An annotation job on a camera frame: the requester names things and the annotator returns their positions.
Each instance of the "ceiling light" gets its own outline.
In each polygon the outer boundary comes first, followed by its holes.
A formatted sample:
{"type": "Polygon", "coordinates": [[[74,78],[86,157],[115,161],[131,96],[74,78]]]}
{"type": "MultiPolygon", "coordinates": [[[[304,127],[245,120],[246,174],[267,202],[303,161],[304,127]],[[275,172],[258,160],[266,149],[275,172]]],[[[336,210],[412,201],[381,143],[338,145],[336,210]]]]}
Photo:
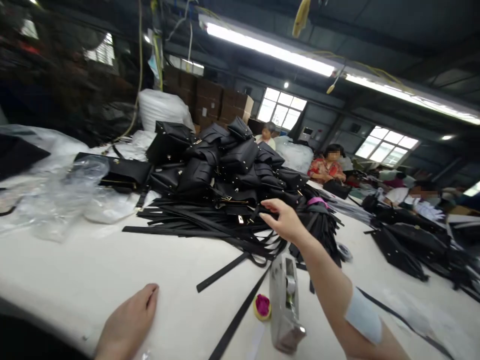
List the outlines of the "ceiling light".
{"type": "Polygon", "coordinates": [[[288,51],[284,48],[260,41],[250,36],[243,35],[239,32],[229,30],[225,27],[215,25],[211,22],[206,24],[206,32],[214,37],[229,41],[231,43],[249,48],[259,53],[270,55],[276,59],[283,60],[287,63],[299,66],[301,68],[313,71],[317,74],[329,77],[335,70],[333,66],[314,60],[310,57],[300,55],[295,52],[288,51]]]}
{"type": "Polygon", "coordinates": [[[364,87],[382,92],[384,94],[396,97],[398,99],[402,99],[405,101],[408,101],[409,103],[419,105],[421,107],[434,110],[436,112],[452,116],[454,118],[463,120],[465,122],[474,124],[474,125],[480,125],[480,113],[479,114],[471,114],[468,112],[463,112],[463,111],[457,111],[453,107],[443,105],[439,102],[429,100],[423,96],[418,96],[415,95],[412,92],[406,91],[406,90],[400,90],[396,87],[390,86],[390,85],[383,85],[376,83],[374,81],[371,81],[365,77],[361,76],[353,76],[350,74],[346,75],[346,80],[362,85],[364,87]]]}

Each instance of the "white work table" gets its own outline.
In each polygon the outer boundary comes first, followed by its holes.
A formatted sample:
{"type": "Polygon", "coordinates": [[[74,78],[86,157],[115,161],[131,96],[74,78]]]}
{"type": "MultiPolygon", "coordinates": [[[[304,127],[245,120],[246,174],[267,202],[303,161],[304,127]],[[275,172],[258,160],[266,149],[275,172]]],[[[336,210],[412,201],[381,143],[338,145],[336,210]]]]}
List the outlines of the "white work table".
{"type": "MultiPolygon", "coordinates": [[[[387,263],[370,235],[370,228],[340,213],[345,224],[336,240],[354,259],[343,271],[354,285],[387,304],[384,291],[405,291],[428,306],[434,304],[461,327],[480,354],[479,304],[450,281],[430,273],[423,283],[387,263]]],[[[196,285],[240,255],[221,240],[122,232],[146,226],[134,215],[115,225],[79,220],[64,243],[33,236],[30,229],[0,237],[0,300],[17,307],[16,314],[50,329],[77,349],[92,355],[107,317],[147,283],[158,283],[159,300],[152,329],[142,351],[153,359],[206,360],[254,285],[264,273],[249,260],[203,292],[196,285]]],[[[317,297],[309,291],[310,277],[297,270],[300,321],[307,337],[294,359],[344,359],[317,297]]],[[[259,293],[269,294],[269,277],[259,293]]],[[[388,313],[376,309],[413,359],[445,359],[431,345],[405,330],[388,313]]],[[[224,359],[291,359],[272,346],[269,323],[253,312],[244,316],[224,359]]]]}

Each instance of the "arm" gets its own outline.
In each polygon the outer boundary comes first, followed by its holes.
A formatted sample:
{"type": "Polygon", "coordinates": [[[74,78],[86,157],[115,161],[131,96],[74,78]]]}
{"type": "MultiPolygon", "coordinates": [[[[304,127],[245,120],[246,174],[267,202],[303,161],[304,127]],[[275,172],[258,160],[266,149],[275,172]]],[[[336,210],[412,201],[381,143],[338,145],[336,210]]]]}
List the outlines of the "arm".
{"type": "Polygon", "coordinates": [[[262,205],[274,213],[279,213],[278,220],[264,213],[260,214],[262,219],[300,250],[318,301],[346,356],[365,360],[409,360],[384,323],[382,341],[375,346],[345,320],[353,294],[352,282],[338,268],[324,247],[305,229],[295,210],[279,199],[264,200],[262,205]]]}

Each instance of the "worker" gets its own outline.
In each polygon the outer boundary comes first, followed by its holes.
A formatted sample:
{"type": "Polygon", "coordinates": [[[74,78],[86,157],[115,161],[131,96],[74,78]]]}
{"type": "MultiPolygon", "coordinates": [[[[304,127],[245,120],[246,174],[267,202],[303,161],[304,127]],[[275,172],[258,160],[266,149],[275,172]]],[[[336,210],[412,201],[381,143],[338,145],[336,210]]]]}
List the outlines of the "worker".
{"type": "MultiPolygon", "coordinates": [[[[375,344],[347,320],[352,303],[362,300],[355,298],[355,288],[350,279],[334,263],[322,244],[310,235],[295,210],[277,198],[264,200],[261,204],[272,213],[279,214],[278,220],[265,213],[260,214],[261,218],[300,250],[326,319],[346,357],[409,360],[402,346],[373,309],[365,311],[364,307],[360,307],[364,312],[356,315],[363,323],[368,323],[369,317],[378,317],[380,333],[379,341],[375,344]]],[[[98,341],[95,360],[133,359],[152,326],[158,296],[158,285],[148,284],[110,315],[98,341]]]]}
{"type": "Polygon", "coordinates": [[[318,157],[311,162],[308,176],[319,184],[325,184],[332,179],[345,182],[347,177],[342,171],[342,166],[338,163],[342,150],[341,145],[328,145],[322,157],[318,157]]]}
{"type": "Polygon", "coordinates": [[[261,130],[261,134],[255,136],[255,140],[257,144],[261,142],[267,143],[273,150],[275,150],[275,140],[272,138],[272,133],[275,131],[276,126],[272,121],[266,122],[263,125],[263,129],[261,130]]]}
{"type": "Polygon", "coordinates": [[[383,201],[387,205],[395,206],[415,212],[415,206],[420,200],[439,197],[437,186],[428,180],[416,181],[411,189],[398,187],[389,191],[383,201]]]}

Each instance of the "hand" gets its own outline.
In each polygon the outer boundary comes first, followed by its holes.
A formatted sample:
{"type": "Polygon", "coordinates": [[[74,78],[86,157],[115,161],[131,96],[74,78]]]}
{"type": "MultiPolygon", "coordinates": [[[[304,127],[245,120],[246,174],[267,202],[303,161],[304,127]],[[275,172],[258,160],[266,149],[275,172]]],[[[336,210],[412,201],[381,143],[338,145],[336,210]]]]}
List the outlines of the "hand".
{"type": "Polygon", "coordinates": [[[107,319],[95,360],[131,360],[152,326],[159,286],[151,283],[121,304],[107,319]]]}
{"type": "Polygon", "coordinates": [[[285,240],[296,244],[301,239],[307,238],[310,234],[300,221],[293,208],[280,199],[263,200],[261,204],[272,213],[278,213],[278,220],[271,215],[260,213],[260,217],[266,224],[285,240]]]}

